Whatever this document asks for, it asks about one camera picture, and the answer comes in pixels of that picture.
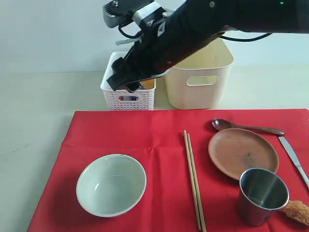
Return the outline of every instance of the white ceramic bowl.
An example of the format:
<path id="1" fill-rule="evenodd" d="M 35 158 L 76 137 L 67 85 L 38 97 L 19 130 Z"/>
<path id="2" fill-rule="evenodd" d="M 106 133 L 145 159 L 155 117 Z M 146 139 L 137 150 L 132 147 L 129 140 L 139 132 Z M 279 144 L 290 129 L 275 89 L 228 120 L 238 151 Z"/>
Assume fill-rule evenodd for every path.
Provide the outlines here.
<path id="1" fill-rule="evenodd" d="M 89 164 L 76 185 L 79 204 L 99 217 L 115 217 L 132 209 L 146 189 L 146 173 L 134 158 L 103 156 Z"/>

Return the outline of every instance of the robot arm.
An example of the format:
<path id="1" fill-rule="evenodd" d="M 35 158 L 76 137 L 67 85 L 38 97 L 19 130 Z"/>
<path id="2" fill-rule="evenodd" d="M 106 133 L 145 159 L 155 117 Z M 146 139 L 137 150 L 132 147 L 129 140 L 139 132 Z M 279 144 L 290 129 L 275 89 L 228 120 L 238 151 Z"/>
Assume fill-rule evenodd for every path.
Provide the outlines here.
<path id="1" fill-rule="evenodd" d="M 309 0 L 187 0 L 173 13 L 153 0 L 114 0 L 103 15 L 108 27 L 137 40 L 107 80 L 129 92 L 229 30 L 309 33 Z M 122 27 L 132 22 L 141 31 L 129 36 Z"/>

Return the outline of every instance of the knife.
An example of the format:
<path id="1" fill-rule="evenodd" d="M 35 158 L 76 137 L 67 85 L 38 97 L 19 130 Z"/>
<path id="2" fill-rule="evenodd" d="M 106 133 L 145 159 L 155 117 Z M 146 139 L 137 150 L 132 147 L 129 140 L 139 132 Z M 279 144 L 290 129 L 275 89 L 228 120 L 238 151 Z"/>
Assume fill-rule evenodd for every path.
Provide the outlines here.
<path id="1" fill-rule="evenodd" d="M 289 142 L 283 136 L 278 137 L 278 138 L 279 138 L 282 146 L 284 147 L 285 151 L 288 153 L 289 157 L 291 158 L 292 162 L 294 163 L 296 168 L 299 170 L 301 176 L 303 177 L 303 179 L 306 182 L 306 185 L 309 189 L 309 179 L 308 179 L 306 173 L 304 172 L 303 168 L 301 167 L 300 162 L 299 162 L 297 155 L 294 152 L 293 148 L 291 147 Z"/>

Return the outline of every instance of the red tablecloth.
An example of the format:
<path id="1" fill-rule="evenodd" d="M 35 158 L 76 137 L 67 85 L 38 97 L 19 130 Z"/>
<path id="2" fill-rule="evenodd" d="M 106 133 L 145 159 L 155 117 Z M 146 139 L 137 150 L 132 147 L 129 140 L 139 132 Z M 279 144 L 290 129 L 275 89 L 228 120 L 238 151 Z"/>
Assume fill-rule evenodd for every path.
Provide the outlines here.
<path id="1" fill-rule="evenodd" d="M 246 226 L 238 217 L 238 182 L 221 173 L 208 155 L 208 142 L 215 134 L 210 120 L 215 117 L 285 130 L 285 137 L 309 174 L 309 111 L 305 109 L 76 112 L 28 231 L 198 231 L 184 129 L 192 139 L 208 232 L 309 231 L 279 212 L 257 228 Z M 278 138 L 263 136 L 278 152 L 277 174 L 287 184 L 291 199 L 309 205 L 307 187 Z M 111 153 L 136 158 L 146 170 L 147 187 L 141 201 L 128 213 L 100 218 L 79 206 L 75 186 L 89 163 Z"/>

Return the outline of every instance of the spoon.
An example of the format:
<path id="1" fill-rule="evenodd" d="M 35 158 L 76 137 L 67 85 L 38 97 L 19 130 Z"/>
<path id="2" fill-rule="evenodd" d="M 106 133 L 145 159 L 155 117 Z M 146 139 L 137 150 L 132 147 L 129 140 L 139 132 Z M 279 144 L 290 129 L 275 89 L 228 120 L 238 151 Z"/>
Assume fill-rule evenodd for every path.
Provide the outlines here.
<path id="1" fill-rule="evenodd" d="M 285 135 L 285 132 L 279 129 L 269 128 L 269 127 L 246 127 L 246 126 L 234 124 L 232 122 L 229 122 L 229 121 L 226 121 L 220 118 L 213 119 L 211 123 L 212 123 L 212 126 L 218 131 L 228 129 L 228 128 L 240 128 L 240 129 L 246 129 L 246 130 L 264 131 L 264 132 L 275 134 L 278 136 Z"/>

